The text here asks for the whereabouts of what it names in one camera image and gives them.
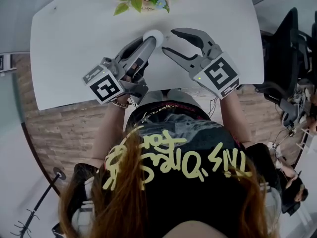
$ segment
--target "gray pants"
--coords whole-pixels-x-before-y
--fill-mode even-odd
[[[192,96],[176,89],[171,89],[168,92],[167,97],[165,97],[161,91],[148,92],[140,103],[140,106],[158,101],[180,101],[201,108],[201,106],[194,100]]]

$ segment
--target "long brown hair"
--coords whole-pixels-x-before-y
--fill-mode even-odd
[[[140,190],[140,181],[144,174],[140,168],[141,149],[140,139],[133,133],[125,142],[127,153],[120,163],[120,172],[117,174],[114,191],[105,200],[105,191],[102,189],[102,178],[105,172],[100,171],[95,176],[92,187],[92,200],[95,205],[95,221],[89,238],[123,238],[145,235],[147,224],[147,206],[145,193]],[[253,174],[256,169],[247,159],[246,167]],[[240,238],[274,238],[276,231],[268,234],[265,219],[265,193],[261,191],[259,182],[262,178],[256,175],[232,176],[239,179],[240,184],[248,192],[240,212],[238,237]],[[80,237],[71,225],[67,209],[77,184],[72,181],[62,193],[59,201],[59,219],[62,230],[67,238]]]

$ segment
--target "coat rack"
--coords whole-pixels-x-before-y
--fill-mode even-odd
[[[12,235],[15,235],[15,236],[20,236],[20,238],[23,238],[25,233],[28,234],[28,236],[30,238],[31,235],[31,230],[29,229],[29,226],[33,220],[34,217],[38,218],[38,220],[40,220],[40,218],[38,216],[35,215],[36,211],[38,210],[38,208],[40,207],[42,201],[44,200],[44,198],[46,197],[46,195],[48,194],[48,192],[50,191],[50,189],[53,187],[53,185],[55,184],[55,182],[58,180],[58,179],[61,179],[61,180],[65,180],[66,179],[66,175],[64,174],[64,172],[62,170],[60,170],[59,168],[54,168],[53,169],[54,171],[54,174],[56,175],[55,178],[53,179],[53,181],[50,183],[49,187],[45,190],[44,194],[41,196],[39,202],[36,204],[36,206],[34,207],[33,211],[27,209],[27,211],[30,212],[30,216],[29,218],[27,219],[26,223],[23,224],[22,222],[18,221],[19,224],[21,224],[22,226],[18,226],[18,225],[14,225],[15,227],[17,228],[20,228],[20,232],[19,234],[14,234],[12,232],[10,232]]]

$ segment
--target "blue flower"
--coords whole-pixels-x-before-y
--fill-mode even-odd
[[[166,5],[166,1],[165,0],[158,0],[156,7],[157,9],[163,9]]]

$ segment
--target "white round object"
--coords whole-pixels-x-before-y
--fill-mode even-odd
[[[161,31],[156,30],[156,29],[147,31],[143,35],[143,41],[145,41],[150,36],[153,36],[157,40],[157,48],[162,45],[163,40],[164,40],[164,35],[163,35],[163,33]]]

